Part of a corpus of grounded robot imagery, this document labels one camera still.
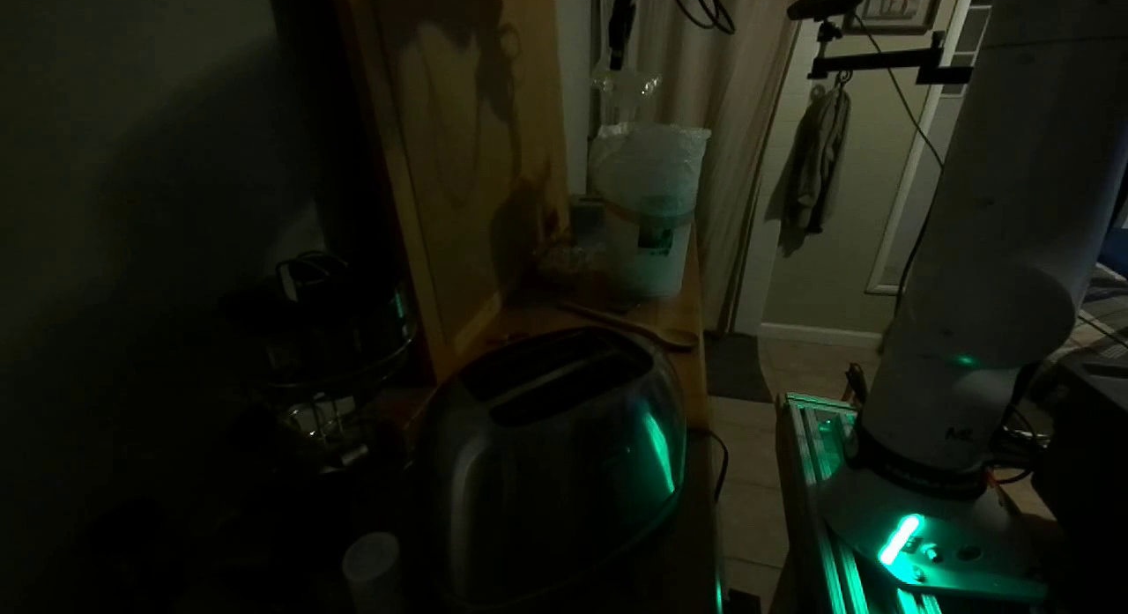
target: floor mat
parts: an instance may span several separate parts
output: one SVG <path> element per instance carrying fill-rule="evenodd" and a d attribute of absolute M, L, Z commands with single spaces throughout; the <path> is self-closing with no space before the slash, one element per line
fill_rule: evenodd
<path fill-rule="evenodd" d="M 755 336 L 706 332 L 705 377 L 712 396 L 772 404 Z"/>

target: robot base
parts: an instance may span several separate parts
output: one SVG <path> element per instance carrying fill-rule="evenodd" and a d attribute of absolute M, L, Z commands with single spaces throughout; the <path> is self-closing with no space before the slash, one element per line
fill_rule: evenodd
<path fill-rule="evenodd" d="M 836 535 L 902 589 L 1046 600 L 1021 515 L 996 486 L 975 500 L 938 499 L 843 463 L 821 485 L 819 510 Z"/>

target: stainless steel toaster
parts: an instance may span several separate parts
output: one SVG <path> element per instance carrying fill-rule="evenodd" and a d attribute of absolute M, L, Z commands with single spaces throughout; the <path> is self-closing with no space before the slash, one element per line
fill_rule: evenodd
<path fill-rule="evenodd" d="M 432 579 L 464 606 L 583 579 L 670 514 L 686 422 L 672 366 L 641 337 L 566 330 L 443 384 L 413 466 Z"/>

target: framed picture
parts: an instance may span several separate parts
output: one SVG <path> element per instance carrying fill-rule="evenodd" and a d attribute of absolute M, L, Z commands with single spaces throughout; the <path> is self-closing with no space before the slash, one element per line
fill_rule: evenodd
<path fill-rule="evenodd" d="M 865 30 L 874 35 L 924 35 L 932 29 L 940 0 L 862 0 L 854 15 L 846 16 L 844 29 L 862 34 L 857 17 L 865 23 Z"/>

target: curtain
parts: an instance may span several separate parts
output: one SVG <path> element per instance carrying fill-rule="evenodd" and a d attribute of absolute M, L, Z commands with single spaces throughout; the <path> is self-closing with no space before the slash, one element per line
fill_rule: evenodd
<path fill-rule="evenodd" d="M 697 0 L 681 1 L 707 20 Z M 722 1 L 737 26 L 731 36 L 697 28 L 675 0 L 637 0 L 627 64 L 662 76 L 655 100 L 640 109 L 640 120 L 713 130 L 697 195 L 702 317 L 707 330 L 730 332 L 760 154 L 797 25 L 786 16 L 794 0 Z M 610 2 L 601 5 L 605 35 Z"/>

